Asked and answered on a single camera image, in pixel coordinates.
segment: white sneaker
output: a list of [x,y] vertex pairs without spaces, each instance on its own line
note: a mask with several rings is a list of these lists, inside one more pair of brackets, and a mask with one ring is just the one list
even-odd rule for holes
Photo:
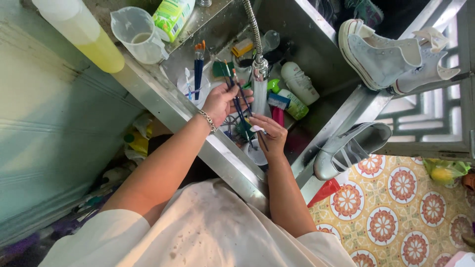
[[346,62],[371,90],[389,87],[401,74],[422,64],[417,39],[392,40],[379,36],[361,19],[344,22],[338,41]]
[[449,80],[460,72],[459,68],[444,68],[439,65],[441,58],[447,52],[441,51],[448,42],[440,32],[434,28],[425,28],[413,32],[421,45],[422,65],[401,75],[388,92],[394,95],[406,94],[415,88],[438,81]]
[[315,176],[327,181],[345,172],[351,166],[368,159],[391,136],[391,129],[384,123],[363,123],[344,134],[331,137],[313,163]]

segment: green sponge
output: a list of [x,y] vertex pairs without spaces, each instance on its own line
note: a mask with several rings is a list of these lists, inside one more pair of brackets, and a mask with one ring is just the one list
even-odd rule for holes
[[[232,74],[232,69],[234,69],[234,63],[228,62],[229,72]],[[228,70],[226,69],[226,64],[224,62],[215,61],[213,62],[213,76],[215,78],[228,77]]]

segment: hand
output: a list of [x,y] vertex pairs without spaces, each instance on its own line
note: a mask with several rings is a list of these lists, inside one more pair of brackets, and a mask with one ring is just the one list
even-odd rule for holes
[[[238,93],[238,86],[234,86],[228,92],[228,86],[224,83],[213,88],[208,97],[206,97],[206,101],[202,110],[208,114],[215,127],[219,127],[229,114],[236,112],[233,98],[236,97]],[[254,101],[254,98],[251,97],[253,94],[251,90],[244,90],[244,94],[246,95],[246,99],[249,104]],[[246,103],[244,102],[242,95],[239,94],[239,96],[241,97],[239,99],[241,109],[242,111],[245,111],[247,109]]]
[[[253,113],[253,117],[249,117],[249,122],[252,125],[257,125],[263,128],[267,134],[258,134],[259,145],[266,156],[267,162],[271,162],[275,159],[281,159],[284,156],[284,144],[287,139],[287,130],[280,126],[273,119],[263,115]],[[261,136],[264,138],[269,152],[266,151],[264,144],[262,143]]]

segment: orange floral tile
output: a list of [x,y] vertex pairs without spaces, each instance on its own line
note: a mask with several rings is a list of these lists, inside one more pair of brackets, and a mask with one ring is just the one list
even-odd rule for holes
[[421,158],[372,155],[350,169],[341,190],[309,209],[317,229],[336,235],[357,266],[443,267],[469,251],[475,193],[437,185]]

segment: silver chain bracelet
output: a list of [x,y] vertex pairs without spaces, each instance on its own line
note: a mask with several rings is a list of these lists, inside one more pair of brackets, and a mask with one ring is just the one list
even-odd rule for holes
[[208,116],[208,114],[206,114],[206,112],[202,111],[201,109],[198,110],[198,112],[203,115],[203,117],[205,117],[205,119],[208,121],[208,123],[211,125],[211,131],[214,133],[216,132],[218,129],[214,126],[213,124],[213,120],[211,120],[211,118]]

